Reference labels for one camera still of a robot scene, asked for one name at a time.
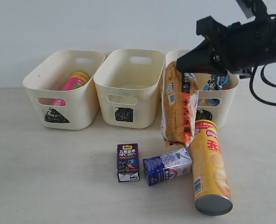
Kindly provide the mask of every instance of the table surface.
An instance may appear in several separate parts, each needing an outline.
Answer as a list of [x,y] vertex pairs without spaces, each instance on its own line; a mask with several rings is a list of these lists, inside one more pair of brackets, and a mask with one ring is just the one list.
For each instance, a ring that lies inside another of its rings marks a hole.
[[[39,123],[24,89],[0,89],[0,224],[276,223],[276,107],[256,101],[248,81],[219,130],[234,204],[219,217],[195,209],[192,175],[117,182],[117,144],[138,143],[141,160],[170,151],[160,110],[142,130],[110,126],[100,112],[86,129],[55,130]],[[276,101],[276,90],[256,89]]]

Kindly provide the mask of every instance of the instant noodle bag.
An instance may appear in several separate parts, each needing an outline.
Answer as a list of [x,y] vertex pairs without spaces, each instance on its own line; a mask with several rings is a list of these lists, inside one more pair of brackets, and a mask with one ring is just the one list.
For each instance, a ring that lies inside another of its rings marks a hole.
[[191,73],[182,74],[171,62],[163,74],[161,132],[166,146],[188,147],[194,139],[199,89]]

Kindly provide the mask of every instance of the yellow chip can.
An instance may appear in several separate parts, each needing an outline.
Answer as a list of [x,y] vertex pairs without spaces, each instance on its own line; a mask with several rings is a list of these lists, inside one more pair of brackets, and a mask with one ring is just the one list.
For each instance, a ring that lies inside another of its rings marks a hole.
[[217,126],[212,121],[196,121],[191,153],[196,209],[211,216],[230,212],[233,207],[230,188],[219,146]]

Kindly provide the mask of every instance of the purple juice box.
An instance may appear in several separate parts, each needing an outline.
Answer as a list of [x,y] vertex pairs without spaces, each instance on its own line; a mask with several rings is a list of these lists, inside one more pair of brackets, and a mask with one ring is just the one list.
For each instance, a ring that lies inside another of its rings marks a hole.
[[138,144],[117,145],[118,182],[139,181]]

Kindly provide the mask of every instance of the metal can bottom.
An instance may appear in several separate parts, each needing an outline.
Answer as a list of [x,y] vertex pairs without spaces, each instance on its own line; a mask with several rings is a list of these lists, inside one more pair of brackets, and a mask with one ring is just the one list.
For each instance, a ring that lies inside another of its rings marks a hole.
[[222,195],[205,195],[195,202],[198,211],[209,216],[220,216],[230,212],[233,208],[231,200]]

